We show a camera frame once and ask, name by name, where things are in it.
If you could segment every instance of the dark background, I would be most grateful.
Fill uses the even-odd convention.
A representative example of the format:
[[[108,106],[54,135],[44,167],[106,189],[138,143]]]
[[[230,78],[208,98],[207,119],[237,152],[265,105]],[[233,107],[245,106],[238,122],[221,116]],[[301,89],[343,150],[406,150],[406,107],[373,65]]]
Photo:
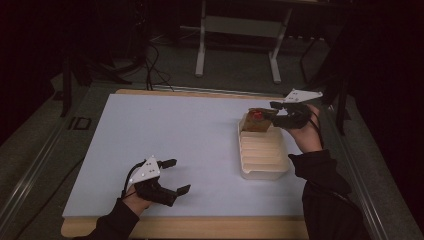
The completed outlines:
[[[422,142],[419,139],[423,136],[420,111],[424,81],[424,8],[418,1],[373,4],[378,7],[370,15],[373,22],[378,23],[378,34],[352,74],[349,93],[355,97],[405,201],[423,230],[424,208],[420,203],[424,199],[420,192],[424,165],[419,155]],[[2,1],[0,144],[54,93],[49,80],[62,71],[63,49],[76,45],[103,62],[110,62],[114,55],[131,57],[128,46],[135,24],[131,7],[129,1],[118,0]],[[240,13],[248,9],[247,4]],[[264,11],[261,16],[278,17],[278,14],[268,14],[269,10],[261,11]],[[329,10],[308,5],[296,7],[287,34],[306,39],[319,35],[317,26],[335,16],[325,11]],[[200,1],[161,0],[152,2],[148,19],[159,31],[177,39],[179,25],[198,26],[199,14]]]

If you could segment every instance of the hand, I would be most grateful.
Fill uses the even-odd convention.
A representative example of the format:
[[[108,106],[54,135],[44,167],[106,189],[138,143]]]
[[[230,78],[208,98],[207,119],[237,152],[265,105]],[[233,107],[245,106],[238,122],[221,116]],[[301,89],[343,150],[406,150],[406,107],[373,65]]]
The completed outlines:
[[[316,116],[319,116],[318,108],[310,104],[307,104],[307,106],[311,109],[313,113],[316,114]],[[318,124],[318,119],[315,116],[315,114],[312,114],[311,119],[318,127],[320,127]],[[303,153],[322,150],[319,134],[310,122],[308,122],[301,129],[286,129],[286,130],[294,138],[297,146],[299,147],[300,151],[302,151]]]
[[[125,203],[137,216],[140,216],[144,209],[148,208],[152,204],[151,201],[146,201],[137,195],[134,185],[131,185],[128,189],[127,194],[122,199],[122,202]]]

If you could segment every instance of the metal stand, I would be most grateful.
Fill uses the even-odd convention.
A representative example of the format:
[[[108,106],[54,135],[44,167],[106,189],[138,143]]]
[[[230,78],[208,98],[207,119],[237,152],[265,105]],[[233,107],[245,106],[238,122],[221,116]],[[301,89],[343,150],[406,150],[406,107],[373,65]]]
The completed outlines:
[[[206,15],[206,0],[202,1],[202,18],[200,21],[200,44],[197,54],[196,77],[203,76],[205,63],[205,34],[208,32],[220,32],[229,34],[241,34],[259,37],[276,38],[277,42],[273,51],[269,53],[272,77],[274,83],[281,83],[278,69],[277,55],[280,50],[287,24],[290,19],[292,9],[288,9],[282,22],[258,21],[251,19],[229,18]]]

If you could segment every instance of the black strap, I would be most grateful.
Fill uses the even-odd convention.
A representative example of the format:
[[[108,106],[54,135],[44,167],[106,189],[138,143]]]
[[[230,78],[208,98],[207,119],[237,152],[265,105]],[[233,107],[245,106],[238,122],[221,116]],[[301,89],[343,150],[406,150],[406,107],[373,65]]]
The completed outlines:
[[[309,119],[309,122],[310,122],[310,123],[312,124],[312,126],[315,128],[315,131],[317,131],[317,133],[318,133],[318,137],[319,137],[319,141],[320,141],[320,143],[321,143],[321,147],[323,147],[323,148],[324,148],[324,140],[322,139],[321,130],[319,129],[319,127],[321,126],[321,123],[320,123],[320,121],[319,121],[318,115],[317,115],[316,113],[314,113],[314,112],[312,112],[312,114],[314,114],[314,115],[315,115],[315,117],[317,118],[318,125],[317,125],[317,124],[315,124],[315,122],[314,122],[314,121],[312,121],[312,119]]]

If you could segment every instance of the gray floor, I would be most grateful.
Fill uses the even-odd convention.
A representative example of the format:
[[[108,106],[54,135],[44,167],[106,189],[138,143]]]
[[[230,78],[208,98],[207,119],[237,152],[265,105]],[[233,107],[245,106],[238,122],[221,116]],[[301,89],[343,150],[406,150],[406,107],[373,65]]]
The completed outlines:
[[[281,95],[290,92],[292,88],[304,86],[298,61],[307,43],[299,39],[287,39],[282,45],[277,58],[283,79],[280,85],[272,82],[267,53],[258,51],[259,48],[254,51],[229,51],[225,46],[220,46],[219,42],[209,42],[211,47],[206,51],[204,76],[197,78],[194,76],[197,49],[196,44],[193,44],[196,39],[184,39],[179,45],[158,44],[159,40],[165,40],[155,41],[160,54],[156,69],[161,72],[152,72],[152,82],[162,82],[160,76],[165,79],[170,77],[168,84],[174,90],[215,89]],[[309,76],[319,67],[327,50],[323,42],[312,49],[305,60]],[[155,51],[151,49],[149,59],[153,61],[154,57]],[[61,77],[58,75],[52,79],[57,89],[61,87]],[[134,82],[131,88],[143,89],[146,69],[123,77]],[[127,87],[102,80],[99,76],[90,88],[74,85],[74,108],[68,118],[59,117],[61,102],[48,100],[0,148],[1,206],[7,203],[15,185],[30,165],[39,159],[46,159],[46,163],[40,166],[40,175],[34,177],[36,181],[26,200],[17,206],[16,216],[11,217],[9,225],[4,225],[8,228],[1,239],[15,239],[22,229],[24,231],[19,239],[64,239],[60,234],[63,222],[61,214],[78,174],[77,164],[89,147],[108,95]],[[171,90],[166,84],[155,88]],[[352,98],[348,99],[347,111],[351,119],[345,121],[346,136],[337,137],[329,137],[337,133],[332,122],[332,111],[325,111],[328,124],[323,126],[324,136],[326,132],[332,132],[332,135],[327,135],[325,142],[333,156],[344,158],[340,161],[339,170],[354,186],[354,200],[366,213],[370,212],[370,208],[377,213],[366,216],[371,222],[370,231],[374,238],[423,239]],[[67,126],[72,117],[92,118],[93,123],[87,131],[69,130]],[[54,132],[60,134],[55,138],[52,135]],[[52,147],[43,148],[48,146],[46,142],[52,143]],[[368,197],[368,200],[363,202],[363,196]]]

